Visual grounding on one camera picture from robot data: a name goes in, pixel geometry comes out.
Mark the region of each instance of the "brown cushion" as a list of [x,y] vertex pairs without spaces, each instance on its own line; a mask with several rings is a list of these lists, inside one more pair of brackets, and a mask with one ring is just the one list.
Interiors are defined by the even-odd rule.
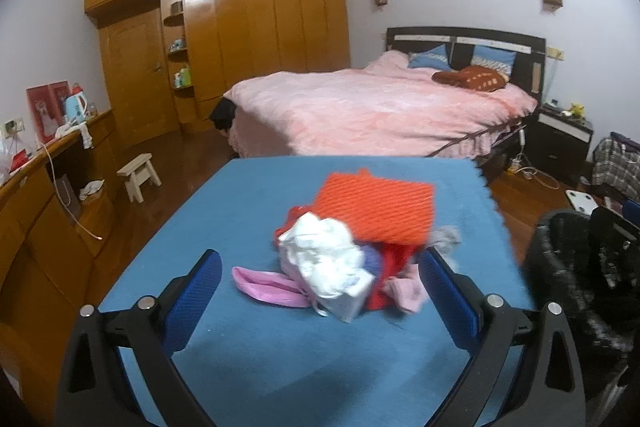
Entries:
[[438,71],[438,73],[433,73],[432,79],[448,86],[485,92],[502,89],[507,85],[506,80],[498,71],[483,66],[467,66],[460,71]]

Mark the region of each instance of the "plaid cloth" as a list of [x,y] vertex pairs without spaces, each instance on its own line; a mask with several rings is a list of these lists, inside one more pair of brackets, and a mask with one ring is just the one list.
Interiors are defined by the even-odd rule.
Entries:
[[613,138],[604,138],[593,152],[591,185],[607,184],[640,201],[640,154]]

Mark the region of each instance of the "blue tablecloth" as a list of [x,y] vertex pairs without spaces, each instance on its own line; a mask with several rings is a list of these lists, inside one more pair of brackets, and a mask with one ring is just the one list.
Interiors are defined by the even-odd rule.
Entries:
[[[159,295],[213,248],[222,256],[222,283],[187,348],[173,360],[219,427],[423,426],[468,360],[432,303],[417,315],[367,312],[347,325],[313,309],[258,303],[231,279],[233,266],[276,271],[273,231],[289,208],[311,203],[330,172],[362,167],[376,176],[436,185],[436,226],[455,225],[462,234],[454,254],[460,272],[484,293],[531,306],[502,218],[472,162],[290,156],[225,166],[146,245],[100,310],[126,309],[142,295]],[[146,418],[165,425],[132,352],[122,352]],[[516,357],[505,365],[482,423],[495,417]]]

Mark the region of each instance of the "wooden desk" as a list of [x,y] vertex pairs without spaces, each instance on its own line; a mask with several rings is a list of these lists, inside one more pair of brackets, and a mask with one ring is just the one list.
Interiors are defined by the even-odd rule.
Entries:
[[[47,150],[56,177],[66,174],[76,194],[89,181],[105,180],[80,221],[107,238],[122,150],[111,111],[87,125],[92,149],[74,132]],[[71,222],[54,195],[44,150],[0,187],[0,363],[20,381],[22,399],[43,425],[52,425],[66,341],[102,246]]]

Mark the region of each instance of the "headboard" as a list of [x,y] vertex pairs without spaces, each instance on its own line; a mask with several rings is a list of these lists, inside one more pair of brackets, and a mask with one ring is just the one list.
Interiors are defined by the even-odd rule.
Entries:
[[448,26],[389,28],[386,31],[387,50],[419,53],[437,48],[443,43],[446,44],[449,63],[454,70],[461,70],[471,63],[476,44],[517,52],[511,83],[539,102],[542,100],[545,39],[520,33]]

